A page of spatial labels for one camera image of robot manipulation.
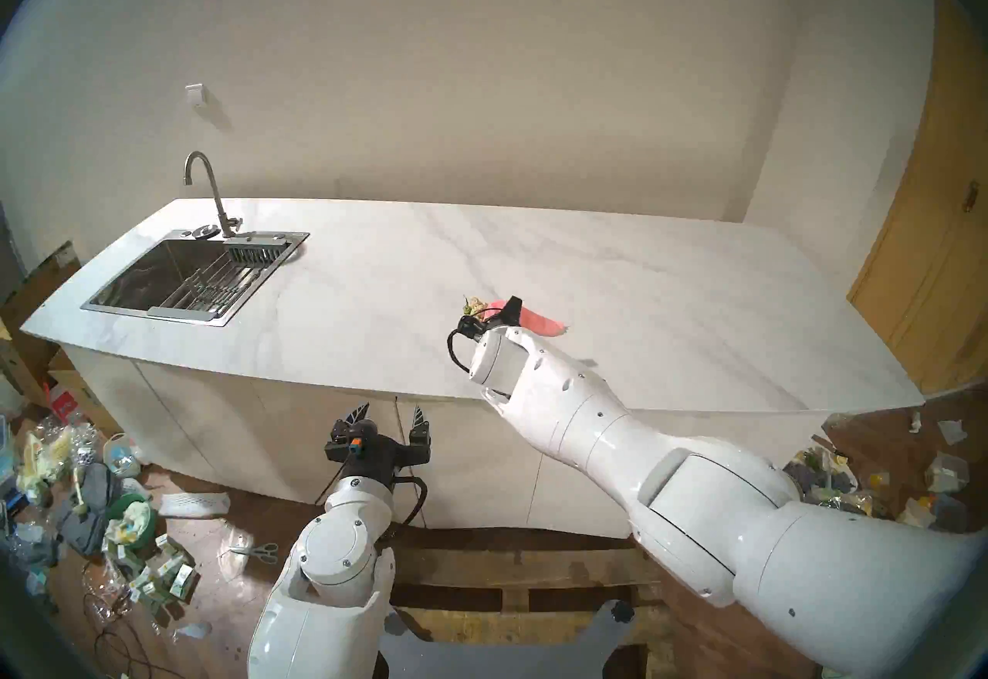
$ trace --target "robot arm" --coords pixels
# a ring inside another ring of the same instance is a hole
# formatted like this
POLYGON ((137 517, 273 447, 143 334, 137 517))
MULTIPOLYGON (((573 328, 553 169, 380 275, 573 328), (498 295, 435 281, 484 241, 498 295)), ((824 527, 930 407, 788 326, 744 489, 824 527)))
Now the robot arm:
POLYGON ((391 523, 403 467, 430 458, 429 422, 415 409, 409 444, 378 434, 367 404, 337 421, 326 457, 338 462, 325 512, 302 530, 254 629, 248 676, 260 679, 369 679, 388 614, 394 552, 374 543, 391 523))
POLYGON ((856 676, 893 668, 985 550, 984 533, 801 503, 767 460, 638 421, 597 374, 517 324, 475 338, 470 378, 529 443, 607 492, 697 595, 740 602, 818 663, 856 676))

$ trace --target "scissors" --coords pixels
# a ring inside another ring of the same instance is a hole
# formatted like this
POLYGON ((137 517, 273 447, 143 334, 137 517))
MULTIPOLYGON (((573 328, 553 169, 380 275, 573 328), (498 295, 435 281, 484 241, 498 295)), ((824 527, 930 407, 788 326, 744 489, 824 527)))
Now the scissors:
POLYGON ((254 557, 265 564, 277 564, 277 544, 232 545, 230 550, 234 554, 246 554, 247 557, 254 557))

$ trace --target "white marble countertop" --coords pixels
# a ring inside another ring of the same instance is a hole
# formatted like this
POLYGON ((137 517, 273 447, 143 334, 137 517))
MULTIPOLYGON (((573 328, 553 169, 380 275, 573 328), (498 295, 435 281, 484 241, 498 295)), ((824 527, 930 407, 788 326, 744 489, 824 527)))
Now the white marble countertop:
MULTIPOLYGON (((865 321, 780 233, 620 213, 331 200, 229 200, 244 229, 304 231, 227 326, 81 310, 172 229, 175 201, 110 245, 29 333, 155 363, 276 381, 475 397, 447 356, 464 296, 520 296, 629 408, 854 411, 923 397, 865 321)), ((457 338, 468 362, 472 345, 457 338)))

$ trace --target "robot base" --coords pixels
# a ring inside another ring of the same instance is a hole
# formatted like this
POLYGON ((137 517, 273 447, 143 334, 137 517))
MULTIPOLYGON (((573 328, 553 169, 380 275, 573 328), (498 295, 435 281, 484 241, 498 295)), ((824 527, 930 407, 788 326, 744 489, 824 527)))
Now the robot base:
POLYGON ((423 642, 391 610, 384 621, 381 654, 391 676, 402 679, 600 679, 604 664, 631 630, 634 610, 611 600, 597 611, 575 642, 565 644, 462 644, 423 642))

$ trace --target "green bowl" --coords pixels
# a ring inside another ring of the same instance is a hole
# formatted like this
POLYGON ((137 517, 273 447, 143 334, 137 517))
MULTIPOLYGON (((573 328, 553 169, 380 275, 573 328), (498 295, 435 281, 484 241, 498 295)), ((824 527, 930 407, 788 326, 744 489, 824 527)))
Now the green bowl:
MULTIPOLYGON (((124 493, 116 501, 110 504, 107 509, 107 519, 108 520, 122 520, 124 518, 124 512, 127 511, 127 506, 131 503, 136 503, 136 501, 142 501, 147 503, 140 493, 124 493)), ((151 509, 151 516, 147 521, 147 527, 144 528, 144 532, 137 536, 137 540, 132 544, 124 544, 128 549, 140 549, 147 545, 147 543, 154 538, 154 525, 158 520, 158 513, 151 509)))

